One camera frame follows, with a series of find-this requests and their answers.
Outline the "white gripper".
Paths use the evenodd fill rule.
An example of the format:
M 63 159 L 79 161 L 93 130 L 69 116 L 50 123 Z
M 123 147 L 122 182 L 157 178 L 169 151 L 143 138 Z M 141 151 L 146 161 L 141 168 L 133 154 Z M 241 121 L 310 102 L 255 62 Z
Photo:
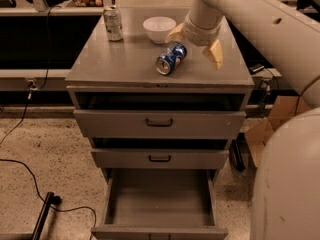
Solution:
M 180 42 L 185 37 L 196 46 L 207 46 L 203 55 L 219 70 L 223 63 L 223 50 L 219 40 L 216 40 L 220 31 L 222 16 L 213 18 L 213 25 L 201 27 L 194 23 L 189 15 L 184 23 L 177 25 L 165 38 L 165 42 Z

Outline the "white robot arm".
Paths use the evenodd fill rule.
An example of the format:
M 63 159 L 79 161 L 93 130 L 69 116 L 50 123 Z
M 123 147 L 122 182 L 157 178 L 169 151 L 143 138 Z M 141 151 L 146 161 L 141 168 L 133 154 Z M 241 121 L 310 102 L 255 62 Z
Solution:
M 280 126 L 256 171 L 250 240 L 320 240 L 320 25 L 278 0 L 193 0 L 168 41 L 188 38 L 222 64 L 226 17 L 310 109 Z

